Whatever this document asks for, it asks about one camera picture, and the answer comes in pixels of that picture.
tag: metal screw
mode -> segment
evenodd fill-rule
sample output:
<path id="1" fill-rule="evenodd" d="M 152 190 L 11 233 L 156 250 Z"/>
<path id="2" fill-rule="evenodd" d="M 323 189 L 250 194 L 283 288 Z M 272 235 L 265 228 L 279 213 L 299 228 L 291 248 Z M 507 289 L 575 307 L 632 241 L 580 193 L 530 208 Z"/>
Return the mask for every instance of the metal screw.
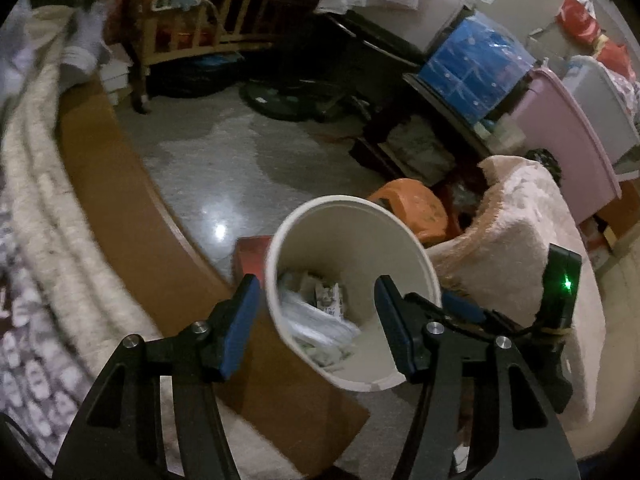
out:
<path id="1" fill-rule="evenodd" d="M 196 321 L 191 325 L 191 331 L 196 334 L 204 334 L 209 331 L 209 323 L 206 321 Z"/>
<path id="2" fill-rule="evenodd" d="M 433 335 L 439 335 L 444 332 L 444 326 L 437 321 L 430 321 L 427 323 L 427 332 Z"/>
<path id="3" fill-rule="evenodd" d="M 122 340 L 124 348 L 135 348 L 139 343 L 140 338 L 135 334 L 128 335 Z"/>
<path id="4" fill-rule="evenodd" d="M 499 335 L 497 338 L 495 338 L 495 343 L 503 350 L 508 350 L 509 348 L 511 348 L 511 339 L 503 335 Z"/>

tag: white bucket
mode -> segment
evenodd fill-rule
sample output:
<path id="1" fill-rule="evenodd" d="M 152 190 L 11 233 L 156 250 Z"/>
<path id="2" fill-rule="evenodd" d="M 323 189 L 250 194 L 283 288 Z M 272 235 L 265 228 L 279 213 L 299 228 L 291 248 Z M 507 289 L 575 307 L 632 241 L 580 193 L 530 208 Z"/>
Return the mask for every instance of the white bucket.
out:
<path id="1" fill-rule="evenodd" d="M 300 349 L 280 311 L 278 276 L 309 270 L 346 291 L 345 317 L 361 333 L 354 351 L 331 373 Z M 389 274 L 402 295 L 417 292 L 441 306 L 433 266 L 415 235 L 385 209 L 353 196 L 311 200 L 291 213 L 271 241 L 264 286 L 273 322 L 282 340 L 336 386 L 356 392 L 386 390 L 404 382 L 394 364 L 373 300 L 373 286 Z"/>

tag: beige cloth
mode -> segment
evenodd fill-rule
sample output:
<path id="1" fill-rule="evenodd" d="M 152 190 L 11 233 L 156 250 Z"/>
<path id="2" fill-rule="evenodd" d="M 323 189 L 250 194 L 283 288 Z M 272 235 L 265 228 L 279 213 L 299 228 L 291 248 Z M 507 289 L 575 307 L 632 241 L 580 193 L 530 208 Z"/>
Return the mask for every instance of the beige cloth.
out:
<path id="1" fill-rule="evenodd" d="M 73 9 L 41 7 L 28 31 L 36 65 L 4 127 L 2 166 L 15 235 L 53 313 L 94 375 L 130 333 L 161 335 L 107 265 L 66 176 L 54 140 L 58 77 L 66 27 Z M 218 403 L 236 465 L 244 478 L 295 479 L 302 475 L 244 419 Z M 162 420 L 173 418 L 171 389 L 162 385 Z M 163 433 L 176 464 L 172 423 Z"/>
<path id="2" fill-rule="evenodd" d="M 549 244 L 582 256 L 573 331 L 563 358 L 574 394 L 559 418 L 565 430 L 593 418 L 605 321 L 591 263 L 574 219 L 550 173 L 517 156 L 492 156 L 480 164 L 490 185 L 472 226 L 427 250 L 443 288 L 468 294 L 529 326 L 542 300 Z"/>

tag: red plastic bag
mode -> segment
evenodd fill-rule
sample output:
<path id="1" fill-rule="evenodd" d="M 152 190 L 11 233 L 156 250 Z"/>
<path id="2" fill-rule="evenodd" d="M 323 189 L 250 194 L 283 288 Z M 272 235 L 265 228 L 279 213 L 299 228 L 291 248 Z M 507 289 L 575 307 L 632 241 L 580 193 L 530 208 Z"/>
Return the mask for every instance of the red plastic bag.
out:
<path id="1" fill-rule="evenodd" d="M 592 45 L 601 33 L 598 20 L 578 0 L 564 0 L 556 20 L 582 44 Z"/>
<path id="2" fill-rule="evenodd" d="M 604 44 L 596 59 L 609 70 L 626 77 L 632 83 L 636 80 L 636 72 L 631 65 L 626 45 L 616 45 L 613 40 L 609 40 Z"/>

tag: orange plastic stool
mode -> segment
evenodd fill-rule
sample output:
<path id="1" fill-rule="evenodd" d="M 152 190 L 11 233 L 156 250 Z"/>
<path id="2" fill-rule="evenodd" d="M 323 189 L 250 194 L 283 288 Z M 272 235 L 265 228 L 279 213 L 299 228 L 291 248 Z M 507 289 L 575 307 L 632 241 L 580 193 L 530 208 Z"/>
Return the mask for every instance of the orange plastic stool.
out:
<path id="1" fill-rule="evenodd" d="M 423 183 L 399 178 L 385 184 L 368 200 L 388 209 L 430 247 L 447 239 L 447 213 L 442 202 Z"/>

